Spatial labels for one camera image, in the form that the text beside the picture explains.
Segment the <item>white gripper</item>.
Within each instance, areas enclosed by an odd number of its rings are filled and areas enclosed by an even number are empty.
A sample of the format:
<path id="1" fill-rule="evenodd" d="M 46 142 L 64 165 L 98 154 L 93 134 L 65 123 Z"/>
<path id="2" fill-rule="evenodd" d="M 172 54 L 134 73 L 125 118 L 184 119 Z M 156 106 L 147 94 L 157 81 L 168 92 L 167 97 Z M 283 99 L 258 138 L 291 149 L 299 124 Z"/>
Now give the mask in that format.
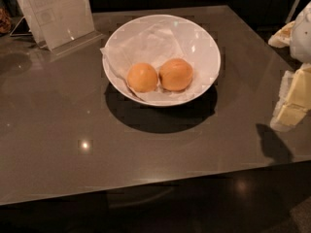
<path id="1" fill-rule="evenodd" d="M 290 46 L 291 57 L 311 63 L 311 2 L 268 40 L 274 48 Z M 295 128 L 311 110 L 311 65 L 302 64 L 295 72 L 286 71 L 280 85 L 270 127 L 287 132 Z"/>

